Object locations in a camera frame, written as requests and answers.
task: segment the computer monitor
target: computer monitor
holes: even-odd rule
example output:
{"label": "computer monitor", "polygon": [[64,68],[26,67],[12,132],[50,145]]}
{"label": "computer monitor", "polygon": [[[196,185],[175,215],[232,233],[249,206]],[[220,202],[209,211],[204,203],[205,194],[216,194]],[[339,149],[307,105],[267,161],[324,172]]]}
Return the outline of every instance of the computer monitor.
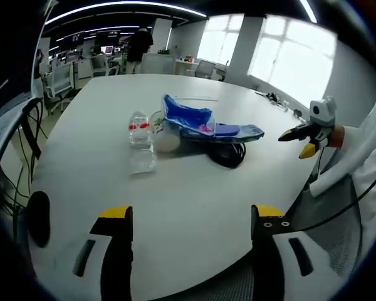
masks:
{"label": "computer monitor", "polygon": [[111,55],[113,53],[113,46],[104,46],[104,47],[100,47],[100,49],[106,55]]}

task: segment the floor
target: floor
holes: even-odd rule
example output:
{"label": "floor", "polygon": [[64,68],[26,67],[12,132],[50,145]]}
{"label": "floor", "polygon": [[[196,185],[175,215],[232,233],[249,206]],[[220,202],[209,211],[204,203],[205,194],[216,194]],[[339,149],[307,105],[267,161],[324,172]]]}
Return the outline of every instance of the floor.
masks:
{"label": "floor", "polygon": [[[76,83],[75,83],[76,89],[83,88],[89,82],[89,80],[90,80],[90,78],[77,80]],[[39,145],[40,149],[42,149],[44,147],[44,144],[46,143],[46,140],[47,140],[46,137],[44,136],[44,134],[49,137],[51,131],[55,127],[55,125],[56,125],[58,119],[60,118],[61,114],[62,114],[61,110],[58,107],[53,112],[53,114],[48,114],[48,116],[42,120],[41,130],[39,131],[39,134],[38,134],[38,145]],[[30,121],[31,129],[32,129],[33,133],[35,133],[36,122],[32,119],[30,119],[29,121]],[[16,151],[19,155],[19,158],[21,159],[21,162],[23,164],[23,169],[21,171],[21,175],[19,177],[19,182],[18,182],[18,191],[20,192],[20,194],[22,194],[24,196],[29,196],[29,189],[28,189],[28,171],[29,171],[29,168],[28,168],[28,166],[31,165],[32,150],[29,147],[29,144],[28,144],[28,142],[25,138],[25,135],[24,135],[22,128],[19,128],[19,132],[18,132],[18,130],[15,131],[15,133],[14,133],[12,139],[11,139],[11,142],[13,143],[13,146],[16,149]],[[7,190],[7,193],[10,196],[14,196],[15,190],[9,189],[9,190]],[[28,203],[28,198],[26,198],[26,197],[24,197],[20,194],[16,195],[15,200],[18,203],[22,204],[23,206],[26,206],[27,203]]]}

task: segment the white pillar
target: white pillar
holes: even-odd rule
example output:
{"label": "white pillar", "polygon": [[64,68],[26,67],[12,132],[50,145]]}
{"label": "white pillar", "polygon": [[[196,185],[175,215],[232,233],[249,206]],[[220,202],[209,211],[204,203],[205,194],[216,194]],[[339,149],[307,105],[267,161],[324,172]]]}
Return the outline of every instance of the white pillar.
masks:
{"label": "white pillar", "polygon": [[156,19],[155,26],[153,28],[153,46],[150,47],[151,53],[157,53],[167,46],[171,31],[172,20]]}

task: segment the ceiling light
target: ceiling light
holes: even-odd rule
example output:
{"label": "ceiling light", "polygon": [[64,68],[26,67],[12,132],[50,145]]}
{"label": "ceiling light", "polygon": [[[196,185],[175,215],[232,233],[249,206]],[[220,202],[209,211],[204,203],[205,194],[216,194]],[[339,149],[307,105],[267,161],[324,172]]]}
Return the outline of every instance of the ceiling light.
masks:
{"label": "ceiling light", "polygon": [[318,21],[316,20],[315,14],[313,13],[312,8],[310,7],[309,3],[306,0],[300,0],[300,3],[302,4],[303,8],[305,9],[311,21],[314,23],[317,23]]}
{"label": "ceiling light", "polygon": [[100,8],[102,6],[110,6],[110,5],[122,5],[122,4],[131,4],[131,5],[141,4],[141,5],[149,5],[149,6],[161,6],[163,8],[171,8],[171,9],[176,9],[176,10],[179,10],[179,11],[185,11],[187,13],[195,14],[195,15],[201,16],[203,18],[207,17],[205,14],[202,14],[198,11],[194,11],[194,10],[189,9],[189,8],[184,8],[184,7],[181,7],[181,6],[176,6],[176,5],[166,4],[166,3],[149,2],[149,1],[117,1],[117,2],[98,3],[98,4],[89,5],[89,6],[84,6],[82,8],[77,8],[77,9],[74,9],[72,11],[68,11],[67,13],[61,14],[57,17],[54,17],[53,19],[48,20],[47,22],[45,22],[44,25],[49,25],[50,23],[52,23],[56,20],[67,17],[71,14],[78,13],[80,11],[85,11],[87,9]]}
{"label": "ceiling light", "polygon": [[113,26],[113,27],[103,27],[103,28],[97,28],[97,29],[91,29],[86,30],[86,33],[90,33],[91,31],[99,31],[104,29],[113,29],[113,28],[139,28],[139,26],[133,25],[133,26]]}

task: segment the desk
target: desk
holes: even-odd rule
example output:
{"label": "desk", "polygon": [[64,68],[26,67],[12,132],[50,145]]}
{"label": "desk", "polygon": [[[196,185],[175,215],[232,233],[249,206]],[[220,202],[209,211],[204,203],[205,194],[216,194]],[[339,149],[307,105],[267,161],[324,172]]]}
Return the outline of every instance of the desk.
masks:
{"label": "desk", "polygon": [[[166,94],[208,107],[218,122],[256,124],[265,136],[247,145],[243,164],[226,169],[206,155],[159,156],[152,174],[128,170],[128,122],[136,110],[161,108]],[[93,78],[64,111],[35,169],[32,191],[51,200],[51,238],[30,242],[34,262],[53,261],[90,231],[103,210],[133,206],[133,300],[177,293],[222,272],[251,249],[251,205],[288,210],[313,169],[299,160],[306,141],[278,142],[299,124],[254,91],[175,75]]]}
{"label": "desk", "polygon": [[175,60],[175,74],[187,75],[187,70],[195,69],[198,63],[191,63],[189,61]]}

